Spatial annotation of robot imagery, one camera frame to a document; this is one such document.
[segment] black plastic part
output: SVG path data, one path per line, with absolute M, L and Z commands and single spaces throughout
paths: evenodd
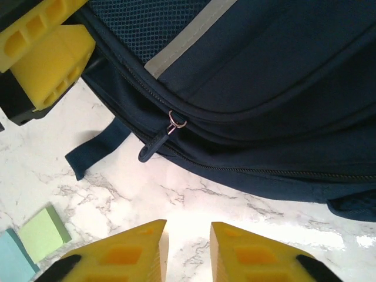
M 104 57 L 102 52 L 98 48 L 95 48 L 82 73 L 86 74 L 94 68 L 100 67 L 101 65 L 106 63 L 106 61 L 107 59 Z
M 12 72 L 8 70 L 0 75 L 0 108 L 4 111 L 8 119 L 19 126 L 26 124 L 32 119 L 44 118 L 60 101 L 64 94 L 61 95 L 51 107 L 34 112 L 34 105 L 29 100 Z
M 72 256 L 58 260 L 50 266 L 35 282 L 61 282 L 64 277 L 79 263 L 81 256 L 74 254 Z
M 42 0 L 1 0 L 0 32 L 41 2 Z
M 316 282 L 342 282 L 324 263 L 303 254 L 296 259 Z

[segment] zipper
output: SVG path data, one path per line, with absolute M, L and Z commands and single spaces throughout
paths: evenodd
M 166 129 L 162 129 L 152 140 L 147 142 L 139 153 L 139 161 L 147 162 L 156 153 L 164 143 L 169 139 L 175 129 L 183 128 L 187 125 L 185 120 L 183 123 L 177 123 L 173 117 L 172 110 L 169 111 L 170 125 Z
M 127 78 L 123 72 L 114 64 L 112 60 L 108 58 L 108 56 L 101 50 L 101 53 L 104 57 L 112 64 L 112 66 L 121 74 L 121 76 L 130 84 L 132 85 L 141 95 L 143 95 L 146 99 L 147 97 L 142 91 L 139 90 L 136 85 Z M 138 78 L 137 76 L 131 71 L 131 69 L 122 64 L 128 72 L 133 76 L 133 78 L 139 83 L 139 85 L 146 90 L 150 95 L 152 95 L 158 102 L 167 106 L 164 101 L 162 101 L 157 95 L 151 92 Z M 376 175 L 351 175 L 351 174 L 337 174 L 337 173 L 322 173 L 322 172 L 308 172 L 308 171 L 293 171 L 293 170 L 269 170 L 269 169 L 245 169 L 245 168 L 235 168 L 235 167 L 215 167 L 215 166 L 206 166 L 197 162 L 190 160 L 184 154 L 180 153 L 176 149 L 174 149 L 171 145 L 168 144 L 168 139 L 170 134 L 172 134 L 175 129 L 180 129 L 186 126 L 187 120 L 185 119 L 183 123 L 176 123 L 173 117 L 173 111 L 169 110 L 169 118 L 170 118 L 170 125 L 167 128 L 163 128 L 159 131 L 159 133 L 155 137 L 150 137 L 149 135 L 141 132 L 139 129 L 134 127 L 131 123 L 129 123 L 126 119 L 121 117 L 118 112 L 112 108 L 108 103 L 106 103 L 99 95 L 97 97 L 106 105 L 108 109 L 120 120 L 122 121 L 132 132 L 134 132 L 137 136 L 148 140 L 145 146 L 139 153 L 139 160 L 141 162 L 148 161 L 151 156 L 156 153 L 161 147 L 166 148 L 174 155 L 178 156 L 179 158 L 183 159 L 185 162 L 190 163 L 191 165 L 200 167 L 202 169 L 208 170 L 219 170 L 219 171 L 226 171 L 226 172 L 240 172 L 240 173 L 259 173 L 259 174 L 268 174 L 273 176 L 285 176 L 285 177 L 300 177 L 306 179 L 318 179 L 318 180 L 330 180 L 330 181 L 354 181 L 354 182 L 369 182 L 372 180 L 376 180 Z
M 149 135 L 143 133 L 138 128 L 133 126 L 131 123 L 129 123 L 125 118 L 123 118 L 118 112 L 111 107 L 105 100 L 103 100 L 102 97 L 97 96 L 99 100 L 118 118 L 126 127 L 128 127 L 136 136 L 147 140 L 146 144 L 150 144 L 151 140 L 155 139 L 156 137 L 152 138 Z M 173 117 L 173 112 L 170 110 L 170 125 L 167 128 L 163 128 L 160 132 L 163 133 L 170 133 L 172 134 L 175 129 L 179 129 L 178 126 L 176 128 L 172 125 L 172 119 L 175 121 Z M 259 174 L 267 174 L 272 176 L 285 176 L 285 177 L 300 177 L 300 178 L 306 178 L 306 179 L 319 179 L 319 180 L 329 180 L 329 181 L 339 181 L 342 180 L 344 182 L 352 181 L 352 182 L 370 182 L 373 180 L 376 180 L 376 175 L 351 175 L 351 174 L 339 174 L 339 173 L 324 173 L 324 172 L 308 172 L 308 171 L 293 171 L 293 170 L 271 170 L 271 169 L 245 169 L 240 167 L 216 167 L 216 166 L 207 166 L 203 165 L 197 162 L 192 161 L 188 157 L 186 157 L 184 154 L 180 153 L 178 150 L 176 150 L 174 147 L 172 147 L 168 142 L 168 138 L 164 140 L 163 142 L 159 143 L 157 146 L 157 150 L 161 147 L 167 149 L 168 151 L 172 152 L 177 157 L 181 158 L 185 162 L 200 167 L 202 169 L 207 170 L 217 170 L 222 172 L 239 172 L 239 173 L 259 173 Z

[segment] blue sticky note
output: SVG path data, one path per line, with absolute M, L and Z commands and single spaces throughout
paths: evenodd
M 0 281 L 28 282 L 39 271 L 13 229 L 0 236 Z

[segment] metal zipper ring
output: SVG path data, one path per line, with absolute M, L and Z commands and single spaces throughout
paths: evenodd
M 176 128 L 183 128 L 187 125 L 187 121 L 185 121 L 182 125 L 176 123 L 174 121 L 174 118 L 172 117 L 172 110 L 169 111 L 169 118 L 170 118 L 170 123 L 175 126 Z

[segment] sticky note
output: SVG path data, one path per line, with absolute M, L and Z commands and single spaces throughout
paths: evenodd
M 0 281 L 28 282 L 39 271 L 13 229 L 0 236 Z
M 18 236 L 34 263 L 71 240 L 53 206 L 46 207 L 28 221 L 18 231 Z

